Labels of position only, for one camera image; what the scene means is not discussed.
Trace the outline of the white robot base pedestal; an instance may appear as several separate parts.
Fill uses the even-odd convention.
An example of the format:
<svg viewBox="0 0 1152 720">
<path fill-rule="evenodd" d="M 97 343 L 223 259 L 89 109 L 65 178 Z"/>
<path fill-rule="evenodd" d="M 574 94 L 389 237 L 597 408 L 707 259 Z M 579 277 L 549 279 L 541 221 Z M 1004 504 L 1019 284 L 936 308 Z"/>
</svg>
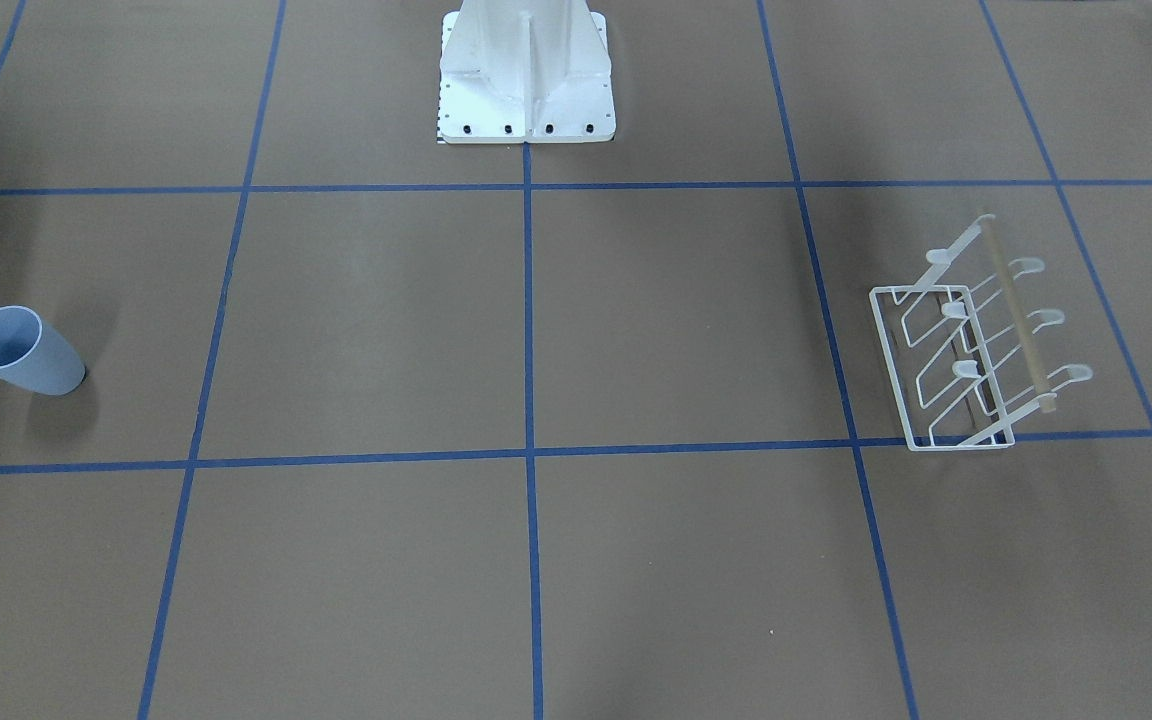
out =
<svg viewBox="0 0 1152 720">
<path fill-rule="evenodd" d="M 440 51 L 438 141 L 616 137 L 608 23 L 585 1 L 465 1 L 444 14 Z"/>
</svg>

